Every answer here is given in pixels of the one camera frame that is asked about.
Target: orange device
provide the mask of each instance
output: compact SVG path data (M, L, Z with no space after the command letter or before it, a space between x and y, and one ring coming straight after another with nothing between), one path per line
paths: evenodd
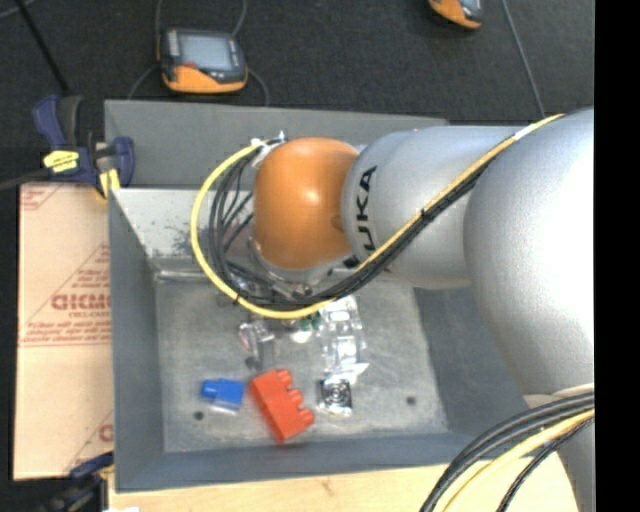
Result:
M183 94L220 94L242 89L248 69L231 34L170 27L160 32L162 80Z
M428 0L443 18L464 28L477 29L482 24L482 0Z

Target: small metal object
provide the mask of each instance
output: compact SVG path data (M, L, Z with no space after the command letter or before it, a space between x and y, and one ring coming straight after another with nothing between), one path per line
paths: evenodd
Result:
M238 328L238 336L242 346L251 353L245 363L255 372L261 372L269 368L275 368L276 364L276 337L266 321L256 318L245 322Z
M332 414L351 416L351 384L347 379L324 379L318 381L318 407Z
M318 323L325 375L355 384L369 367L365 357L367 342L355 297L349 295L323 308Z

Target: red lego brick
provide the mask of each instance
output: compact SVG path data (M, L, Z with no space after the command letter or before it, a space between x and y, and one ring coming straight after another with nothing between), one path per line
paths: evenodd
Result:
M300 434L314 422L309 409L298 408L303 396L299 390L289 389L292 382L287 370L269 370L249 383L249 391L279 443Z

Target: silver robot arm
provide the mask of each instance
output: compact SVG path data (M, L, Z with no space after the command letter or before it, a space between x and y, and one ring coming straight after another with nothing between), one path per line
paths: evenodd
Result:
M343 225L363 260L425 201L519 127L436 127L365 148ZM391 264L415 286L470 286L524 395L594 382L594 111L523 137ZM594 427L561 450L582 510L595 510Z

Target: handheld device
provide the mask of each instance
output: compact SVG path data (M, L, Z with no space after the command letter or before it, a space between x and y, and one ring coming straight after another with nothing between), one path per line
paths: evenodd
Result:
M168 27L158 38L162 80L185 94L219 94L242 89L248 78L244 54L231 34Z

